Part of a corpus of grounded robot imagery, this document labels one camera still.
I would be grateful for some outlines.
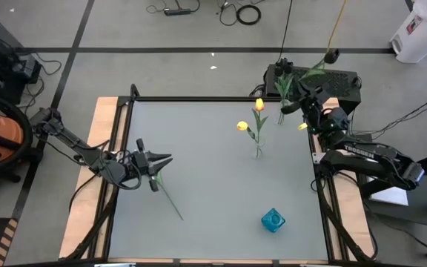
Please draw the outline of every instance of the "blue cube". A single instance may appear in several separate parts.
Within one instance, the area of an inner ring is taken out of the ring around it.
[[[261,218],[261,223],[271,233],[276,233],[279,230],[279,227],[286,223],[286,220],[276,209],[272,208],[267,214],[265,214],[265,216],[263,216],[263,218]]]

